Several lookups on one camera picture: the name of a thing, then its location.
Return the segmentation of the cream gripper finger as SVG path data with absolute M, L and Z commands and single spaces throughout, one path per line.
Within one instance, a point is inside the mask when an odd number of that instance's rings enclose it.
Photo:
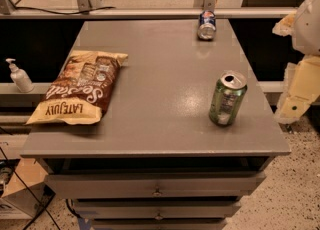
M 320 97 L 320 57 L 304 56 L 297 64 L 288 63 L 284 73 L 283 92 L 274 118 L 281 124 L 292 124 Z
M 279 22 L 275 24 L 275 26 L 272 29 L 272 32 L 276 35 L 283 37 L 292 35 L 295 16 L 295 13 L 290 13 L 284 18 L 282 18 Z

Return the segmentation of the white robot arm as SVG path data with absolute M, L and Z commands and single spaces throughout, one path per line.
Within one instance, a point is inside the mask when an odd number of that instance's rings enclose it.
M 284 74 L 275 119 L 281 124 L 298 121 L 320 97 L 320 0 L 305 0 L 295 13 L 281 19 L 274 34 L 292 38 L 292 46 L 304 57 L 289 63 Z

